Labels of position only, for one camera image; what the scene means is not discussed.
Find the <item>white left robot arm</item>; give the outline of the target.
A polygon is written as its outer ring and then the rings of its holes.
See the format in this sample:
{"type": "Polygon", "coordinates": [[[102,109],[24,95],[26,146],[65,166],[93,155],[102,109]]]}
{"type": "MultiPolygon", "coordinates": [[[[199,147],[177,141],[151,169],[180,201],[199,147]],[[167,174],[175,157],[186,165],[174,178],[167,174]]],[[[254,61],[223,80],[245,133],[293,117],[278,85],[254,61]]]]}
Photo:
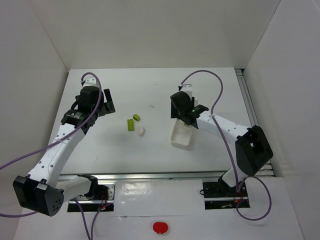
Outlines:
{"type": "Polygon", "coordinates": [[[58,182],[68,159],[97,119],[116,111],[110,90],[102,89],[95,74],[85,73],[80,82],[80,94],[63,115],[53,142],[26,176],[13,181],[17,201],[25,209],[52,217],[64,202],[80,195],[93,199],[100,190],[98,179],[85,173],[58,182]]]}

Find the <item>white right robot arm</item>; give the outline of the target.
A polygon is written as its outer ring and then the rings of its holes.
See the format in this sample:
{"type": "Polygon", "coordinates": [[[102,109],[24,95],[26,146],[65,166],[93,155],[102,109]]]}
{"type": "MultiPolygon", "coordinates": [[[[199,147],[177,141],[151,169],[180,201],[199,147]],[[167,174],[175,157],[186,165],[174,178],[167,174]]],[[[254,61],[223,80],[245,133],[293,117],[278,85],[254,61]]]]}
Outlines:
{"type": "Polygon", "coordinates": [[[184,91],[170,97],[171,118],[188,126],[220,137],[226,144],[231,168],[219,181],[229,188],[237,187],[247,177],[253,177],[274,156],[263,129],[239,125],[209,112],[203,105],[195,105],[195,98],[184,91]]]}

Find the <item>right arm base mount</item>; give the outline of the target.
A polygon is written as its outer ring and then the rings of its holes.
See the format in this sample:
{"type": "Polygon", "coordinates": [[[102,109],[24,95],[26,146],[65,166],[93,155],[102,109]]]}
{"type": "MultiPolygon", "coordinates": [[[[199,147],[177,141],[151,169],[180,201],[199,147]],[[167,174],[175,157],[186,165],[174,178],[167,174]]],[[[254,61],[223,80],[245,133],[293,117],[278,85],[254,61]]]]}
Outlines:
{"type": "Polygon", "coordinates": [[[223,189],[218,182],[203,182],[199,194],[204,197],[206,210],[235,209],[238,203],[239,208],[250,208],[245,184],[237,192],[235,187],[223,189]]]}

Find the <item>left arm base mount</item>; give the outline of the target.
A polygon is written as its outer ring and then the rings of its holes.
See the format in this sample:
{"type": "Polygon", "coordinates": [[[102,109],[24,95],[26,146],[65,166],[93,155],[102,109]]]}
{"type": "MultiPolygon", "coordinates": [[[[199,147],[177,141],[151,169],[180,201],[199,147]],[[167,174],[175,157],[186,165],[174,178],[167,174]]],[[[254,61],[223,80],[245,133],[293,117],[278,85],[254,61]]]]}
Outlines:
{"type": "Polygon", "coordinates": [[[99,184],[93,197],[78,195],[75,200],[80,204],[84,213],[96,213],[114,211],[116,185],[114,183],[99,184]]]}

